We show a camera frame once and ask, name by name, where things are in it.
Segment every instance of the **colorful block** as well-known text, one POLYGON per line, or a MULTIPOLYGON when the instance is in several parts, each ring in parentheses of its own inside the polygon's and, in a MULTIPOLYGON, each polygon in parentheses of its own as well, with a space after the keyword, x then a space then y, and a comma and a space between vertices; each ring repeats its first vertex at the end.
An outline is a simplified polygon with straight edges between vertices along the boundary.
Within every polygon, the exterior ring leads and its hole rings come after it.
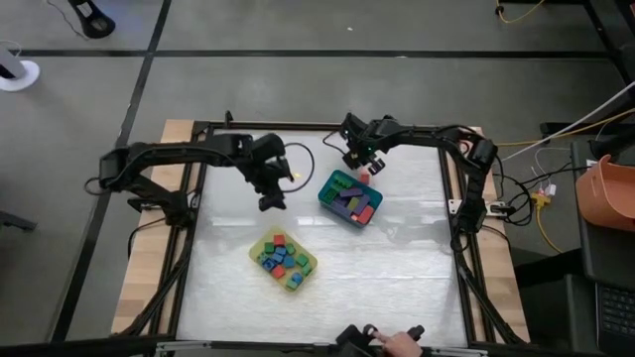
POLYGON ((274 254, 275 250, 276 250, 276 247, 274 246, 273 243, 271 243, 271 242, 266 242, 265 243, 265 253, 274 254))
POLYGON ((348 208, 351 211, 354 211, 358 203, 359 203, 359 197, 352 197, 350 198, 350 201, 348 201, 348 205, 346 206, 346 208, 348 208))
POLYGON ((296 282, 299 285, 302 282, 302 274, 293 273, 291 275, 291 280, 293 280, 294 282, 296 282))
POLYGON ((271 259, 267 259, 262 263, 262 267, 265 268, 267 272, 271 272, 272 269, 276 268, 276 262, 271 259))
POLYGON ((293 243, 287 243, 287 253, 291 255, 296 254, 296 247, 294 247, 293 243))
POLYGON ((364 210, 364 207, 366 207, 366 205, 368 204, 368 202, 370 202, 370 196, 368 194, 364 194, 363 196, 358 198, 358 202, 357 205, 352 208, 353 213, 360 215, 361 212, 364 210))
POLYGON ((344 198, 358 196, 362 194, 364 194, 364 192, 361 190, 361 188, 357 188, 357 187, 341 190, 339 192, 339 196, 344 198))
POLYGON ((335 190, 333 188, 331 188, 325 195, 324 195, 324 201, 326 203, 330 203, 331 201, 333 201, 334 198, 337 197, 337 193, 338 190, 335 190))
POLYGON ((298 283, 294 282, 292 279, 287 280, 287 288, 291 290, 295 290, 298 288, 298 283))
POLYGON ((271 259, 273 259, 274 262, 280 264, 285 259, 285 256, 280 255, 278 253, 274 253, 274 255, 271 256, 271 259))
POLYGON ((373 215, 374 211, 375 210, 373 209, 373 207, 367 205, 361 211, 361 214, 359 215, 359 218, 357 218, 357 222, 359 222, 361 224, 367 224, 368 221, 370 220, 370 217, 373 215))
POLYGON ((313 270, 313 268, 311 267, 311 264, 306 264, 305 266, 302 267, 302 274, 306 277, 309 275, 309 273, 313 270))
POLYGON ((276 279, 280 279, 285 275, 285 268, 282 266, 276 266, 276 268, 271 271, 271 275, 276 279))
POLYGON ((301 267, 305 266, 308 262, 309 258, 307 258, 307 256, 304 254, 300 254, 298 258, 296 258, 296 263, 298 263, 298 265, 301 267))
POLYGON ((275 234, 274 235, 274 245, 276 247, 284 246, 285 245, 285 235, 284 234, 275 234))
POLYGON ((285 266, 285 268, 293 268, 296 266, 296 260, 292 256, 286 256, 282 264, 285 266))
POLYGON ((269 255, 265 252, 260 253, 260 255, 258 256, 258 263, 263 264, 265 263, 265 261, 269 259, 269 255))
POLYGON ((339 214, 343 214, 345 216, 350 215, 350 209, 345 206, 333 201, 330 203, 330 206, 339 214))

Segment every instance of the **white table surface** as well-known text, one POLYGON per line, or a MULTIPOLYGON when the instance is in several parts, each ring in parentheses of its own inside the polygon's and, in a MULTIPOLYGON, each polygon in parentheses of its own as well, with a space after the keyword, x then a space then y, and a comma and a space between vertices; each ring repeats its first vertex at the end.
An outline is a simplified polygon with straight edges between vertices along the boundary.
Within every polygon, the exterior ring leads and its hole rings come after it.
MULTIPOLYGON (((373 323, 384 333, 421 324, 421 344, 466 346, 437 149, 401 146, 383 158, 387 167, 371 186, 384 200, 370 224, 358 229, 318 203, 333 170, 356 177, 340 153, 321 143, 326 133, 278 134, 313 151, 315 175, 287 195, 286 210, 260 212, 259 196, 236 169, 208 168, 177 338, 334 343, 350 323, 360 329, 373 323), (318 260, 314 275, 293 294, 248 256, 272 225, 318 260)), ((330 141, 344 148, 336 135, 330 141)), ((306 179, 309 155, 289 147, 287 158, 301 174, 297 183, 306 179)))

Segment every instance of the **wooden board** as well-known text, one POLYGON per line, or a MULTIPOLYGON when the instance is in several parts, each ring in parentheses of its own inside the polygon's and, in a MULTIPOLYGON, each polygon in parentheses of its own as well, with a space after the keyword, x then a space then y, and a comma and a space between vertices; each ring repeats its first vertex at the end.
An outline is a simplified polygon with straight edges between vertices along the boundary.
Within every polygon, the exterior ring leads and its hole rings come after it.
MULTIPOLYGON (((168 120, 164 129, 162 143, 188 141, 191 137, 192 120, 168 120)), ((452 160, 448 160, 450 183, 455 197, 459 197, 458 181, 452 160)), ((156 167, 153 169, 151 179, 170 190, 179 189, 181 184, 183 165, 172 165, 156 167)), ((198 165, 194 165, 190 180, 190 187, 193 187, 196 179, 198 165)), ((494 180, 490 175, 487 177, 483 197, 486 201, 496 199, 496 189, 494 180)), ((141 215, 139 225, 161 218, 163 213, 160 210, 144 212, 141 215)), ((504 232, 503 223, 500 220, 487 218, 484 224, 497 228, 504 232)), ((137 233, 132 249, 132 255, 128 263, 128 270, 124 279, 124 284, 119 298, 119 304, 112 324, 112 331, 118 332, 128 327, 135 316, 143 309, 148 300, 157 289, 161 269, 166 255, 168 236, 170 227, 163 223, 157 223, 137 233)), ((185 234, 180 237, 177 246, 183 246, 185 234)), ((529 332, 525 322, 525 313, 520 301, 514 267, 507 242, 487 229, 482 229, 477 234, 481 263, 485 276, 487 292, 500 314, 508 322, 514 331, 525 341, 529 341, 529 332)), ((175 252, 176 257, 180 254, 180 249, 175 252)), ((168 320, 172 310, 173 294, 167 298, 159 331, 167 332, 168 320)), ((477 340, 484 341, 484 330, 480 308, 475 298, 470 297, 472 302, 472 314, 474 317, 474 327, 477 340)))

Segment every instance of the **white base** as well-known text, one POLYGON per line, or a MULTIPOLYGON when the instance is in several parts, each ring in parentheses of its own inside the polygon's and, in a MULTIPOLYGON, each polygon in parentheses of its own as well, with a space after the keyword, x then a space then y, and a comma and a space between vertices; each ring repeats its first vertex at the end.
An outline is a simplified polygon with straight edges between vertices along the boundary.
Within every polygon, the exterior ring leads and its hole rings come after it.
POLYGON ((19 91, 30 87, 38 80, 40 76, 40 67, 33 61, 21 60, 20 63, 24 66, 26 71, 25 75, 20 78, 6 79, 0 77, 0 90, 4 91, 19 91))

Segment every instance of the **robotic arm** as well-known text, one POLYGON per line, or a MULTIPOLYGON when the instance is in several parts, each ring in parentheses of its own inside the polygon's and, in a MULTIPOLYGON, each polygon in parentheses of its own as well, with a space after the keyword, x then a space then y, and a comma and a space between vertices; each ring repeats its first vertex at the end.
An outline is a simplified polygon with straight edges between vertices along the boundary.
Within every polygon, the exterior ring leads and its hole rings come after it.
POLYGON ((339 134, 349 149, 344 162, 351 169, 369 165, 373 175, 386 167, 375 155, 378 150, 388 154, 398 145, 444 149, 468 176, 466 197, 452 218, 452 226, 464 233, 478 232, 487 213, 482 197, 485 179, 498 152, 491 140, 463 126, 417 129, 402 126, 391 116, 366 124, 351 113, 346 115, 339 134), (459 143, 468 145, 467 153, 461 152, 459 143))
POLYGON ((251 135, 213 135, 200 143, 136 143, 117 148, 104 155, 99 165, 99 186, 115 192, 127 190, 141 199, 129 203, 137 210, 141 203, 159 205, 166 214, 168 225, 186 227, 193 217, 187 194, 170 192, 141 175, 146 168, 160 165, 205 163, 214 167, 235 167, 247 182, 253 184, 263 196, 259 208, 285 209, 284 195, 278 179, 294 180, 285 159, 285 145, 276 134, 267 134, 257 140, 251 135))

